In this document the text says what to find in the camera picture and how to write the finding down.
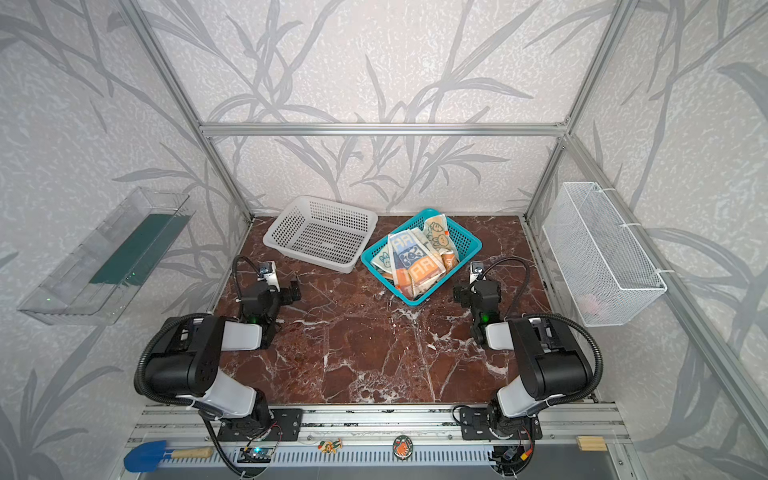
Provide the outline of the striped rabbit print towel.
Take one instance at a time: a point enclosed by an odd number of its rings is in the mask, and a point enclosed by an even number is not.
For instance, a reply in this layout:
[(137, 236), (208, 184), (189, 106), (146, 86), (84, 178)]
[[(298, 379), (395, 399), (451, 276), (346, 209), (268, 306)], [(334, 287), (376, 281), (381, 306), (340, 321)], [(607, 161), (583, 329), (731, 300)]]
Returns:
[(402, 230), (387, 237), (372, 264), (408, 299), (416, 300), (446, 273), (440, 255), (417, 230)]

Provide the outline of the white perforated plastic basket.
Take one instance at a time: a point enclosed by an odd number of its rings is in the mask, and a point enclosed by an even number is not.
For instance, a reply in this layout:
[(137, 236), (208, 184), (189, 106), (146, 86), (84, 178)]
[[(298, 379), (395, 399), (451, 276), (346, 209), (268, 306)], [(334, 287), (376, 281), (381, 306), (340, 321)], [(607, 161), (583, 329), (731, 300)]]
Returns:
[(275, 219), (263, 244), (286, 257), (349, 274), (377, 222), (378, 215), (370, 210), (300, 196)]

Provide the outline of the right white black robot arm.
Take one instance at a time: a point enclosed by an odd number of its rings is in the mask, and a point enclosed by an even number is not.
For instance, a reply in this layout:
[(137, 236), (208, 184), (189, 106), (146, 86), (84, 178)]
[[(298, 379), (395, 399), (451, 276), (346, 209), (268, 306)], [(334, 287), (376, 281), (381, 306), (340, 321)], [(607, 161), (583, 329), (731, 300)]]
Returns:
[(513, 352), (518, 371), (487, 406), (454, 410), (463, 439), (534, 442), (542, 438), (541, 411), (580, 401), (597, 388), (603, 372), (602, 354), (577, 322), (554, 313), (504, 317), (500, 285), (492, 280), (459, 284), (453, 297), (472, 314), (471, 334), (476, 343)]

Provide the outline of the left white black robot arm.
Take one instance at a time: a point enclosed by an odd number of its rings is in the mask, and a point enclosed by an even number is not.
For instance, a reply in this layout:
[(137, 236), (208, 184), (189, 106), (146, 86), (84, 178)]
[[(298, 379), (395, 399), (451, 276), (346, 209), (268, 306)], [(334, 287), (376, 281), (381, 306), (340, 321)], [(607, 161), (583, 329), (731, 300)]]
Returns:
[(240, 299), (245, 322), (209, 313), (170, 317), (142, 352), (134, 388), (157, 403), (195, 409), (220, 423), (220, 442), (296, 441), (303, 411), (272, 409), (263, 391), (246, 386), (220, 368), (221, 354), (258, 350), (276, 333), (280, 308), (301, 299), (300, 284), (287, 288), (257, 282)]

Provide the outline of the bear print towel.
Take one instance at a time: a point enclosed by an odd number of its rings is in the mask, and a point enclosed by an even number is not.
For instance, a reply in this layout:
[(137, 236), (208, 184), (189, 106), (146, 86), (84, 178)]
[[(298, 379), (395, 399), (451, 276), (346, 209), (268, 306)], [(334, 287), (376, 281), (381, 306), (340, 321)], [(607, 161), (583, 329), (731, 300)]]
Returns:
[(422, 233), (429, 245), (440, 256), (447, 271), (459, 263), (459, 254), (450, 235), (447, 217), (444, 214), (434, 215), (424, 221)]

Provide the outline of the left green circuit board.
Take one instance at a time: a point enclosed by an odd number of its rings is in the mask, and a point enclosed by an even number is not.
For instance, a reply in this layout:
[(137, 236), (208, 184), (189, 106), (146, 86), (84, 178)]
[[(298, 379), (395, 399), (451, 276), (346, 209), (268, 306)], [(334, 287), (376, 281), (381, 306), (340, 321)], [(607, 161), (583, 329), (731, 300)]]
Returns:
[(239, 449), (237, 463), (240, 465), (268, 464), (275, 454), (275, 447), (243, 447)]

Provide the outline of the small orange green sticker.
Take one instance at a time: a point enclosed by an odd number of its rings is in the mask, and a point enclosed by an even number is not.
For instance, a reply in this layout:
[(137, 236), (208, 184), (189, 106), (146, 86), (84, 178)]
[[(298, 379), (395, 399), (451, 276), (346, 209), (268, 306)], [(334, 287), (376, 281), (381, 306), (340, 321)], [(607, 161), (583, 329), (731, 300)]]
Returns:
[(318, 450), (324, 454), (336, 454), (342, 448), (343, 442), (341, 439), (322, 440), (318, 444)]

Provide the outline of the round orange green badge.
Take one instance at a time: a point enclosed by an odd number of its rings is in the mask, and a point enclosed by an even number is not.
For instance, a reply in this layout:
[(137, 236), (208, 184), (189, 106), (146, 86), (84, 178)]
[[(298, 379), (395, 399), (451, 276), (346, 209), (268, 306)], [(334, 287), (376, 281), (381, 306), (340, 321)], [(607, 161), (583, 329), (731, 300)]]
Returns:
[(398, 435), (392, 444), (393, 455), (396, 459), (406, 461), (413, 455), (414, 445), (407, 435)]

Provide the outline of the small wooden block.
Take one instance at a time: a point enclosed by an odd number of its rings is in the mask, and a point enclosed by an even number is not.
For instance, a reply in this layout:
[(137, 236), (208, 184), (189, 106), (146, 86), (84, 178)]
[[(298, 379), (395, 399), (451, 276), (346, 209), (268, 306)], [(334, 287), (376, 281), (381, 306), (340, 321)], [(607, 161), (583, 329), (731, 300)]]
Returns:
[(583, 452), (607, 452), (608, 447), (602, 436), (577, 436), (577, 445)]

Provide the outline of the blue toy shovel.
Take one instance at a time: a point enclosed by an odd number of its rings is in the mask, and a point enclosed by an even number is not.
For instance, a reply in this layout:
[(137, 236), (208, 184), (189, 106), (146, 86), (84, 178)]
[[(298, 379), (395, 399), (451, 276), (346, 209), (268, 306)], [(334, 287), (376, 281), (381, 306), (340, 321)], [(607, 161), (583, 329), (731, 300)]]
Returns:
[(123, 459), (124, 468), (131, 473), (153, 472), (164, 460), (207, 459), (214, 453), (212, 447), (169, 448), (166, 440), (143, 443), (132, 449)]

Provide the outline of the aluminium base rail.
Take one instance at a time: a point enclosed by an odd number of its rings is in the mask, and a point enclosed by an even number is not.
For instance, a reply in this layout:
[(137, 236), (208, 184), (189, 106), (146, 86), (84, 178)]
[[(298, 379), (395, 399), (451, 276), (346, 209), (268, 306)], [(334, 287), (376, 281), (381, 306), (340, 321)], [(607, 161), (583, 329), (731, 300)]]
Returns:
[[(242, 467), (299, 466), (443, 466), (488, 465), (495, 446), (528, 445), (541, 453), (547, 446), (570, 445), (578, 450), (577, 436), (602, 436), (616, 465), (633, 448), (619, 410), (614, 404), (576, 403), (560, 405), (538, 415), (542, 438), (526, 440), (465, 440), (455, 421), (456, 407), (434, 405), (304, 405), (296, 441), (221, 442), (228, 457)], [(413, 455), (406, 461), (395, 458), (392, 444), (398, 435), (411, 438)], [(318, 450), (322, 440), (341, 439), (336, 454)], [(275, 447), (268, 464), (237, 463), (240, 448)]]

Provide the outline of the clear acrylic wall shelf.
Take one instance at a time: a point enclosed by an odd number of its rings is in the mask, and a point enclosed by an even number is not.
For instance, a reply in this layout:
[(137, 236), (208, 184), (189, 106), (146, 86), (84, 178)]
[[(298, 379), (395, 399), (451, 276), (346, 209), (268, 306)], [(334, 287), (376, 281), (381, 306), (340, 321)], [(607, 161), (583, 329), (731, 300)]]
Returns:
[(18, 310), (46, 325), (116, 323), (195, 212), (188, 194), (135, 188)]

